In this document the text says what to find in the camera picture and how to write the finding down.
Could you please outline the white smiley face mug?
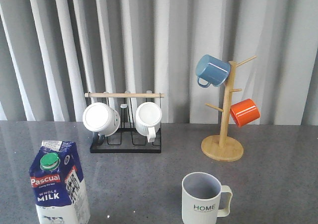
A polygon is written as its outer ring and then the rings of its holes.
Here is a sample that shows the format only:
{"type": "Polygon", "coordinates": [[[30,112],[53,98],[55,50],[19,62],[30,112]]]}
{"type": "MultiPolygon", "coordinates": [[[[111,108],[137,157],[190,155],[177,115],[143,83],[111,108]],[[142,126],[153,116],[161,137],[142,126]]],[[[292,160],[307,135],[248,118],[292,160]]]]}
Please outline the white smiley face mug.
{"type": "Polygon", "coordinates": [[[93,138],[96,145],[101,145],[105,137],[113,135],[121,123],[119,113],[102,102],[89,105],[83,112],[82,121],[88,130],[97,133],[93,138]]]}

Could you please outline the orange enamel mug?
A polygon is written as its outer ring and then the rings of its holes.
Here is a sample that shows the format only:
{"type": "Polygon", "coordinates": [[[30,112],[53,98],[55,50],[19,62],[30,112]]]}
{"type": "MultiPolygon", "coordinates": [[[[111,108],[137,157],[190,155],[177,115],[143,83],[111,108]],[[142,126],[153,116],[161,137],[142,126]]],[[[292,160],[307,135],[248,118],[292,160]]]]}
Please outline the orange enamel mug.
{"type": "Polygon", "coordinates": [[[230,107],[230,114],[238,127],[260,118],[260,112],[252,99],[233,104],[230,107]]]}

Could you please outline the grey white curtain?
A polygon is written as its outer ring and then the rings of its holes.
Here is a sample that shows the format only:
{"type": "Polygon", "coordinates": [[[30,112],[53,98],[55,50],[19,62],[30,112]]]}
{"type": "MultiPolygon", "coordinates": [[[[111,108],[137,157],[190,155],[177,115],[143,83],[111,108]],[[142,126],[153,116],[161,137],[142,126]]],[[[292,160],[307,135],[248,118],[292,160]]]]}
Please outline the grey white curtain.
{"type": "Polygon", "coordinates": [[[80,121],[86,92],[162,92],[162,121],[220,121],[223,87],[200,88],[209,54],[256,59],[233,102],[257,124],[318,123],[318,0],[0,0],[0,118],[80,121]]]}

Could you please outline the white ribbed mug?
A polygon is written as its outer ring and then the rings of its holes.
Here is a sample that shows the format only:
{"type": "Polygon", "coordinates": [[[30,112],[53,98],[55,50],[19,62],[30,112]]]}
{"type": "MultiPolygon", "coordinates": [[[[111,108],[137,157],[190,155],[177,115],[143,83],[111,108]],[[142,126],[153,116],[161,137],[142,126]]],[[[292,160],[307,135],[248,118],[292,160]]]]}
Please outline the white ribbed mug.
{"type": "Polygon", "coordinates": [[[136,111],[136,130],[140,135],[147,137],[148,143],[152,143],[156,139],[161,119],[161,108],[153,102],[144,102],[136,111]]]}

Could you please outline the wooden mug tree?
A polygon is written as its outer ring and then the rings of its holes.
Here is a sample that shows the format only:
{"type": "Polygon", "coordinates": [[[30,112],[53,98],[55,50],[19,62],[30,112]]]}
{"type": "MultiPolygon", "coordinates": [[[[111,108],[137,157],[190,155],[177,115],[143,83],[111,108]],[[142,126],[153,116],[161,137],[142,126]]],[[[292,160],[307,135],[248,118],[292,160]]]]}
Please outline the wooden mug tree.
{"type": "Polygon", "coordinates": [[[219,108],[209,103],[206,104],[222,112],[220,134],[208,136],[201,143],[202,152],[214,160],[232,162],[239,160],[243,156],[243,146],[241,143],[234,138],[228,137],[230,106],[232,104],[232,93],[242,91],[241,88],[234,88],[237,67],[255,58],[256,55],[240,63],[230,61],[231,71],[225,81],[223,107],[219,108]]]}

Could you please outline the blue enamel mug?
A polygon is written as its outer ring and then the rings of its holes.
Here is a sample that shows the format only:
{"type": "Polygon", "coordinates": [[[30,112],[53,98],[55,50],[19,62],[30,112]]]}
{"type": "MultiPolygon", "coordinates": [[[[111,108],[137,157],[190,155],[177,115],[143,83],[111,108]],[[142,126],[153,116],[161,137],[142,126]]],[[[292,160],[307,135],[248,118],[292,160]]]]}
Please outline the blue enamel mug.
{"type": "Polygon", "coordinates": [[[196,67],[197,83],[202,88],[208,88],[211,84],[220,86],[228,78],[231,65],[210,55],[204,55],[196,67]]]}

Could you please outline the blue white milk carton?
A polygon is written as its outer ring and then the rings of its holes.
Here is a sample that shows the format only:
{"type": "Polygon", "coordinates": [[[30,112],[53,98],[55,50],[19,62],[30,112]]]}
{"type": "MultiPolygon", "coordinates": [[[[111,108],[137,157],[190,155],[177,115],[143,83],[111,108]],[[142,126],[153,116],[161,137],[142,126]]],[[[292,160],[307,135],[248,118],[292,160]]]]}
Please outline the blue white milk carton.
{"type": "Polygon", "coordinates": [[[86,224],[90,210],[75,142],[43,141],[30,169],[41,224],[86,224]]]}

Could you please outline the white HOME mug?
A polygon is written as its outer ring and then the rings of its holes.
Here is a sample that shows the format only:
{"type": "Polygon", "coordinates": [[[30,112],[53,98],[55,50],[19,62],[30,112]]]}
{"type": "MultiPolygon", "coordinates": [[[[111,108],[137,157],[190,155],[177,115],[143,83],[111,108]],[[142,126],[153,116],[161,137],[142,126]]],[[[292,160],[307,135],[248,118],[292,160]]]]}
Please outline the white HOME mug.
{"type": "Polygon", "coordinates": [[[182,187],[182,221],[185,224],[215,224],[231,211],[232,190],[205,172],[187,174],[182,187]]]}

